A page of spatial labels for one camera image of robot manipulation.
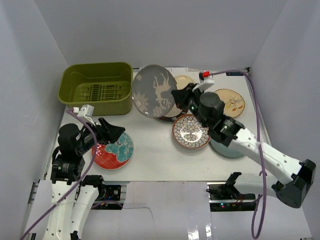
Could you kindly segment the red and teal plate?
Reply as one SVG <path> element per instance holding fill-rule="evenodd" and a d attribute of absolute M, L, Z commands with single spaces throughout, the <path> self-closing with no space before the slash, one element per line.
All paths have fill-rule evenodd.
<path fill-rule="evenodd" d="M 104 170 L 117 170 L 131 160 L 133 153 L 133 140 L 124 132 L 115 143 L 97 145 L 94 163 Z"/>

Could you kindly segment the grey reindeer plate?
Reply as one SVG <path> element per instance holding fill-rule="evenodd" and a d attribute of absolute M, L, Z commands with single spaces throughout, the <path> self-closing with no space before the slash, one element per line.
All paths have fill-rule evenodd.
<path fill-rule="evenodd" d="M 132 82 L 132 101 L 148 118 L 160 118 L 174 106 L 172 91 L 177 89 L 173 75 L 160 65 L 142 68 Z"/>

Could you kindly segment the flower pattern bowl orange rim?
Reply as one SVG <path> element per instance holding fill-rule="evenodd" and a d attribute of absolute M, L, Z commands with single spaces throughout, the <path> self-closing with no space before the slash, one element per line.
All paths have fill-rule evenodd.
<path fill-rule="evenodd" d="M 183 148 L 196 150 L 207 145 L 211 137 L 193 114 L 178 117 L 172 126 L 173 139 Z"/>

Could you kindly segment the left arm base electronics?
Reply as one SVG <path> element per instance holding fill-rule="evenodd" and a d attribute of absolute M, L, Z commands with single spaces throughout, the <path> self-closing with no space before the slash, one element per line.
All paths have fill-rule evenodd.
<path fill-rule="evenodd" d="M 126 185 L 105 185 L 104 195 L 100 194 L 92 205 L 93 210 L 121 210 L 126 198 Z"/>

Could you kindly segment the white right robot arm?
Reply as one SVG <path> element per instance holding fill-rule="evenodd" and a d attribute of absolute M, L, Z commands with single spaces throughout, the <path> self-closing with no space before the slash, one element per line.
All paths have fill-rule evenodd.
<path fill-rule="evenodd" d="M 262 194 L 270 188 L 285 205 L 300 208 L 315 178 L 316 163 L 292 158 L 254 135 L 241 122 L 224 114 L 225 104 L 214 92 L 204 92 L 199 85 L 190 83 L 181 90 L 172 90 L 176 106 L 187 108 L 216 142 L 230 147 L 260 164 L 263 171 L 269 171 L 274 180 L 267 184 L 262 176 Z"/>

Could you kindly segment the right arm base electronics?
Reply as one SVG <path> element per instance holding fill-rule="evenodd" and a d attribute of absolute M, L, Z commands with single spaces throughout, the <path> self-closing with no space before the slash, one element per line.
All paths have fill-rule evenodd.
<path fill-rule="evenodd" d="M 233 188 L 227 189 L 225 182 L 208 182 L 208 193 L 211 212 L 254 211 L 257 205 L 255 194 L 241 194 Z"/>

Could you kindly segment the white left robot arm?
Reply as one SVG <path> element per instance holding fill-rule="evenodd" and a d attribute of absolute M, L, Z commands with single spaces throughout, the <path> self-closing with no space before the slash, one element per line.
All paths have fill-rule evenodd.
<path fill-rule="evenodd" d="M 97 150 L 98 144 L 115 143 L 125 128 L 99 118 L 82 128 L 74 123 L 58 131 L 58 147 L 52 154 L 51 207 L 44 240 L 80 240 L 93 203 L 105 196 L 101 175 L 88 175 L 84 154 Z"/>

